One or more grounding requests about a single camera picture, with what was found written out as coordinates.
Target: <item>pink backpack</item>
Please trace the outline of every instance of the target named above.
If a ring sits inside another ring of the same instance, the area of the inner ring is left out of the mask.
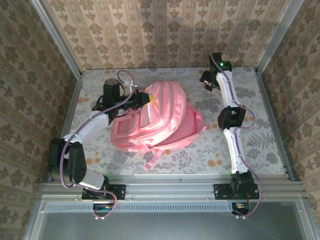
[[[207,124],[186,101],[186,93],[178,82],[157,81],[144,92],[153,95],[154,101],[116,118],[111,141],[117,149],[125,152],[153,151],[153,158],[144,166],[150,169],[164,150],[189,145]]]

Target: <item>patterned wallpaper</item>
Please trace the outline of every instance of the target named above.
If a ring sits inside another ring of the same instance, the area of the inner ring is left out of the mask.
[[[320,226],[319,3],[303,2],[264,77],[280,131]]]
[[[24,235],[76,79],[28,0],[0,0],[0,239]]]
[[[83,71],[256,66],[289,0],[42,0]]]

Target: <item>black mounting plate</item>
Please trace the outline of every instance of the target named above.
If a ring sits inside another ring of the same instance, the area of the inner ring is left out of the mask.
[[[126,196],[126,185],[124,184],[110,184],[108,191],[113,192],[118,200],[125,200]],[[90,191],[83,189],[82,200],[112,200],[113,197],[110,194],[104,195],[103,193]]]
[[[247,200],[248,195],[250,199],[259,199],[259,192],[257,184],[253,184],[252,188],[247,192],[240,191],[233,194],[230,184],[214,184],[214,197],[216,200]]]

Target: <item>pink cable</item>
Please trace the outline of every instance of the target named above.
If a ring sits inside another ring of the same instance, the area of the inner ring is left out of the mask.
[[[108,109],[103,110],[103,111],[101,111],[101,112],[93,115],[91,118],[87,119],[87,120],[74,132],[74,134],[72,134],[71,137],[66,141],[66,143],[65,143],[64,146],[63,146],[62,153],[61,153],[61,157],[60,157],[60,166],[59,166],[60,179],[61,179],[62,185],[63,185],[66,189],[70,189],[70,188],[72,188],[73,186],[78,186],[78,187],[85,188],[85,189],[88,189],[88,190],[93,191],[93,192],[96,192],[96,193],[110,194],[110,195],[112,195],[112,196],[114,197],[112,209],[111,209],[104,217],[107,217],[107,216],[108,216],[109,214],[111,214],[111,213],[114,211],[114,209],[116,208],[117,200],[118,200],[118,199],[117,199],[117,196],[116,196],[113,192],[111,192],[111,191],[107,191],[107,190],[97,190],[97,189],[94,189],[94,188],[91,188],[91,187],[82,186],[82,185],[76,184],[76,183],[73,183],[73,184],[71,184],[71,185],[67,185],[67,183],[66,183],[66,181],[65,181],[65,179],[64,179],[64,157],[65,157],[65,154],[66,154],[67,147],[68,147],[68,145],[70,144],[70,142],[72,141],[72,139],[74,139],[75,136],[76,136],[89,122],[91,122],[93,119],[97,118],[98,116],[100,116],[100,115],[102,115],[102,114],[104,114],[104,113],[106,113],[106,112],[109,112],[109,111],[111,111],[111,110],[113,110],[113,109],[121,106],[122,104],[124,104],[125,102],[127,102],[127,101],[131,98],[131,96],[134,94],[135,88],[136,88],[136,87],[135,87],[135,86],[136,86],[136,83],[135,83],[135,78],[134,78],[134,76],[133,76],[129,71],[127,71],[127,70],[119,70],[116,75],[117,75],[119,81],[122,82],[122,83],[124,83],[124,82],[121,80],[121,78],[120,78],[120,76],[119,76],[119,73],[121,73],[121,72],[127,73],[127,74],[132,78],[132,83],[133,83],[132,92],[131,92],[131,93],[129,94],[129,96],[128,96],[125,100],[123,100],[122,102],[120,102],[120,103],[118,103],[117,105],[114,105],[114,106],[112,106],[112,107],[109,107]]]
[[[214,60],[214,58],[212,57],[212,55],[210,55],[210,57],[211,57],[214,65],[220,70],[220,72],[221,72],[221,73],[224,75],[224,77],[227,79],[227,83],[228,83],[229,88],[230,88],[230,90],[231,90],[231,81],[230,81],[230,79],[228,78],[227,74],[226,74],[226,73],[220,68],[220,66],[216,63],[216,61]],[[239,126],[239,127],[236,127],[236,128],[234,129],[234,132],[233,132],[233,133],[236,135],[236,134],[237,134],[237,133],[236,133],[237,129],[250,129],[250,128],[252,128],[252,127],[255,125],[255,123],[256,123],[256,116],[255,116],[254,112],[251,111],[249,108],[247,108],[247,107],[245,107],[245,106],[241,106],[239,103],[236,102],[235,96],[234,96],[234,93],[233,93],[232,90],[230,91],[230,93],[231,93],[232,101],[233,101],[238,107],[240,107],[240,108],[242,108],[242,109],[245,109],[246,111],[250,112],[250,113],[252,114],[252,116],[253,116],[253,121],[252,121],[252,123],[251,123],[250,126]],[[234,139],[235,139],[236,148],[237,148],[238,152],[240,153],[240,147],[239,147],[239,143],[238,143],[238,138],[235,137]],[[258,180],[258,182],[259,182],[259,184],[260,184],[260,187],[261,187],[260,196],[259,196],[259,199],[258,199],[257,204],[255,205],[255,207],[253,208],[253,210],[252,210],[251,212],[249,212],[249,213],[247,213],[246,215],[244,215],[245,217],[248,217],[248,216],[250,216],[251,214],[253,214],[253,213],[256,211],[256,209],[258,208],[258,206],[259,206],[259,204],[260,204],[260,202],[261,202],[262,193],[263,193],[263,185],[262,185],[262,182],[261,182],[260,178],[258,177],[258,175],[252,170],[251,167],[249,167],[249,166],[246,164],[246,162],[245,162],[245,160],[243,159],[242,155],[240,155],[239,157],[240,157],[241,162],[252,172],[252,174],[253,174],[253,175],[255,176],[255,178]]]

